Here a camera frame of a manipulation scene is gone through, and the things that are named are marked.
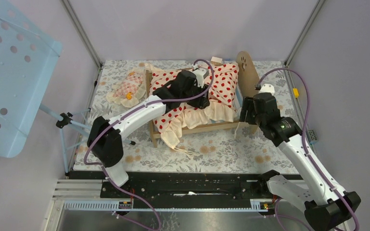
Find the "red strawberry print duvet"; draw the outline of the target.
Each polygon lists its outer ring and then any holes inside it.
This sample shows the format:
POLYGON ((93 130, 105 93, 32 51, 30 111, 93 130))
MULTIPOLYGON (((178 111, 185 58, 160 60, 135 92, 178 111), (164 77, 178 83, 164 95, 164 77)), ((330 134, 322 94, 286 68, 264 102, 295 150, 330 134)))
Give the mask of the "red strawberry print duvet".
POLYGON ((204 125, 221 122, 234 122, 236 118, 236 91, 238 86, 239 67, 237 63, 213 66, 214 75, 204 83, 213 85, 209 89, 210 105, 205 109, 195 108, 181 103, 176 109, 152 120, 150 131, 160 135, 160 139, 171 149, 176 149, 184 132, 183 129, 195 129, 204 125))

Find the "wooden pet bed frame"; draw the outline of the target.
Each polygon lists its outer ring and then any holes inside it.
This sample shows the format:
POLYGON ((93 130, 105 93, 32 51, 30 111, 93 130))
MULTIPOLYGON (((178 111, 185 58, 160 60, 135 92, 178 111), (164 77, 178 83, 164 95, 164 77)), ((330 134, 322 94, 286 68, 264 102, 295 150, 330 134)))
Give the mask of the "wooden pet bed frame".
MULTIPOLYGON (((256 68, 253 64, 253 61, 250 57, 250 55, 245 52, 241 51, 237 55, 236 61, 237 66, 239 67, 238 72, 238 86, 236 91, 236 100, 240 102, 240 105, 242 106, 242 101, 244 97, 251 97, 257 93, 257 90, 255 89, 255 84, 259 81, 259 76, 257 74, 256 68)), ((214 69, 213 66, 208 69, 208 71, 211 71, 211 74, 214 75, 214 69)), ((223 130, 223 129, 231 129, 236 128, 238 126, 238 120, 236 122, 217 122, 212 123, 210 125, 204 125, 195 129, 183 129, 183 136, 187 134, 195 134, 195 133, 203 133, 203 132, 209 132, 209 131, 216 131, 216 130, 223 130)), ((161 141, 160 135, 156 133, 152 133, 150 131, 150 138, 152 140, 153 146, 155 148, 158 147, 158 141, 161 141)))

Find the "checkered ruffled pillow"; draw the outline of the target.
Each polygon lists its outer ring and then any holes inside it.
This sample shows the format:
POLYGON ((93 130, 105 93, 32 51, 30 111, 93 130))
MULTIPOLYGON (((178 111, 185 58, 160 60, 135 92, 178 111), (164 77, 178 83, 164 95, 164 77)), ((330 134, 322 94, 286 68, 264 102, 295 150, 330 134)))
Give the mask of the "checkered ruffled pillow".
POLYGON ((109 103, 120 104, 126 108, 138 105, 146 94, 145 69, 130 70, 121 82, 111 88, 112 90, 106 94, 106 100, 109 103))

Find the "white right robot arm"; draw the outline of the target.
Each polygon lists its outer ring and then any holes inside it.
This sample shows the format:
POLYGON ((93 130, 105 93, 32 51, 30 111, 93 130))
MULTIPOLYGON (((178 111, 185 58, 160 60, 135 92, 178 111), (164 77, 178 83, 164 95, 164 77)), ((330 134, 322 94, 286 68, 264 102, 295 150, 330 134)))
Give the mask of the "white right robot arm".
POLYGON ((294 119, 281 116, 273 91, 261 88, 253 97, 245 97, 240 120, 256 125, 293 163, 307 185, 304 189, 271 170, 258 180, 257 192, 261 197, 276 195, 286 200, 303 212, 315 231, 335 229, 353 218, 361 203, 359 195, 348 192, 325 169, 294 119))

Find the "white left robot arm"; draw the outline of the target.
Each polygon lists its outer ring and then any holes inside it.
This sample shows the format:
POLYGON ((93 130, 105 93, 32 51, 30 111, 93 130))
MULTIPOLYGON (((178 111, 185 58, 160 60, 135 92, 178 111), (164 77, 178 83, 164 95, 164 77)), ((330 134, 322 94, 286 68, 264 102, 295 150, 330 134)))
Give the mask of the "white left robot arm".
POLYGON ((209 106, 210 86, 204 82, 208 77, 207 68, 194 65, 192 70, 180 71, 174 80, 154 90, 127 112, 110 119, 99 116, 93 121, 87 140, 88 153, 99 159, 98 165, 113 182, 111 190, 117 197, 130 193, 129 176, 120 162, 124 156, 123 141, 147 122, 179 110, 183 103, 199 109, 209 106))

